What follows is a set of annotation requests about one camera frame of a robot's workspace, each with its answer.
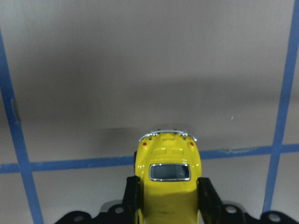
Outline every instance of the toy volkswagen beetle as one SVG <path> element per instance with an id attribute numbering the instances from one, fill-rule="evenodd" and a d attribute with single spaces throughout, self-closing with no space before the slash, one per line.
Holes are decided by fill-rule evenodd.
<path id="1" fill-rule="evenodd" d="M 196 138 L 186 132 L 163 130 L 140 138 L 135 175 L 140 178 L 141 224 L 197 224 L 197 179 L 201 161 Z"/>

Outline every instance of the rear window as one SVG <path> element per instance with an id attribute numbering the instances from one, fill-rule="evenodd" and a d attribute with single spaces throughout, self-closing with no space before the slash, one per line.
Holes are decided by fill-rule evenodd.
<path id="1" fill-rule="evenodd" d="M 149 169 L 149 178 L 153 181 L 188 181 L 188 164 L 153 164 Z"/>

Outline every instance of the blue tape line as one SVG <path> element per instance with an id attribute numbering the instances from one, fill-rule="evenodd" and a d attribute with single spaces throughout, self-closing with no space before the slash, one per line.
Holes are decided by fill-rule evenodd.
<path id="1" fill-rule="evenodd" d="M 202 160 L 223 159 L 240 156 L 267 155 L 271 153 L 272 146 L 262 146 L 255 148 L 237 149 L 237 150 L 208 150 L 201 151 L 200 157 Z"/>
<path id="2" fill-rule="evenodd" d="M 281 153 L 298 153 L 299 144 L 283 145 Z"/>
<path id="3" fill-rule="evenodd" d="M 12 102 L 14 101 L 14 91 L 10 80 L 7 59 L 5 55 L 2 35 L 0 32 L 0 88 L 3 103 L 8 119 L 10 133 L 14 143 L 14 149 L 20 167 L 20 172 L 25 188 L 31 216 L 34 224 L 43 224 L 43 217 L 37 198 L 33 175 L 30 168 L 29 158 L 25 146 L 23 132 L 17 120 Z"/>
<path id="4" fill-rule="evenodd" d="M 31 169 L 32 171 L 50 171 L 50 170 L 63 170 L 63 169 L 126 166 L 132 164 L 133 164 L 133 156 L 123 156 L 123 157 L 86 159 L 86 160 L 32 162 Z"/>
<path id="5" fill-rule="evenodd" d="M 288 52 L 285 60 L 285 73 L 284 73 L 284 79 L 283 79 L 281 93 L 280 93 L 278 115 L 277 115 L 277 121 L 276 121 L 275 133 L 274 133 L 273 149 L 271 152 L 269 171 L 267 177 L 263 212 L 269 211 L 271 209 L 277 171 L 278 171 L 279 157 L 282 150 L 282 142 L 283 142 L 284 132 L 285 132 L 286 117 L 288 113 L 291 91 L 292 91 L 292 83 L 293 83 L 296 60 L 297 60 L 298 43 L 299 43 L 299 0 L 295 0 L 289 44 L 288 44 Z"/>
<path id="6" fill-rule="evenodd" d="M 262 146 L 248 149 L 237 150 L 208 150 L 201 151 L 202 160 L 225 159 L 241 156 L 259 156 L 271 154 L 272 146 Z M 299 153 L 299 144 L 283 145 L 281 153 Z M 31 162 L 31 170 L 36 172 L 65 170 L 65 169 L 85 169 L 100 167 L 128 166 L 133 164 L 132 156 L 85 159 L 85 160 L 66 160 L 66 161 L 47 161 Z M 0 165 L 0 174 L 19 173 L 19 164 L 7 163 Z"/>
<path id="7" fill-rule="evenodd" d="M 211 150 L 201 151 L 202 160 L 231 158 L 240 156 L 265 155 L 271 153 L 271 146 L 256 147 L 242 150 Z M 65 160 L 65 161 L 47 161 L 32 162 L 31 169 L 35 172 L 66 170 L 66 169 L 83 169 L 83 168 L 100 168 L 133 165 L 133 156 L 85 159 L 85 160 Z"/>
<path id="8" fill-rule="evenodd" d="M 19 173 L 19 164 L 17 163 L 7 163 L 0 165 L 0 174 L 10 174 L 10 173 Z"/>

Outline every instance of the chrome bumper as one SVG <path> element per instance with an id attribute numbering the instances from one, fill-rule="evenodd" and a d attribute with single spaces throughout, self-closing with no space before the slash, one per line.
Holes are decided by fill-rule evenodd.
<path id="1" fill-rule="evenodd" d="M 194 141 L 197 141 L 197 138 L 195 138 L 192 134 L 189 134 L 187 132 L 178 131 L 178 130 L 159 130 L 159 131 L 154 131 L 154 132 L 150 132 L 150 133 L 145 134 L 144 136 L 142 136 L 139 139 L 139 142 L 141 142 L 146 137 L 157 136 L 160 133 L 178 133 L 179 136 L 182 136 L 182 137 L 190 136 Z"/>

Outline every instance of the mounting hole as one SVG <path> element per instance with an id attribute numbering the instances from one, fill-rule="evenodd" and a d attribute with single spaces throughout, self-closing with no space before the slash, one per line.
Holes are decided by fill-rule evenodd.
<path id="1" fill-rule="evenodd" d="M 278 222 L 281 221 L 281 218 L 278 215 L 273 214 L 273 213 L 269 214 L 268 218 L 269 218 L 269 220 L 271 220 L 271 221 L 273 221 L 275 223 L 278 223 Z"/>
<path id="2" fill-rule="evenodd" d="M 116 214 L 121 214 L 124 212 L 124 209 L 123 209 L 123 207 L 117 207 L 114 211 Z"/>
<path id="3" fill-rule="evenodd" d="M 237 209 L 236 209 L 234 206 L 231 206 L 231 205 L 226 206 L 226 207 L 225 207 L 225 210 L 226 210 L 228 213 L 230 213 L 230 214 L 235 214 L 235 213 L 237 212 Z"/>
<path id="4" fill-rule="evenodd" d="M 76 216 L 76 217 L 74 217 L 74 222 L 78 223 L 78 222 L 81 222 L 83 219 L 84 219 L 83 216 Z"/>

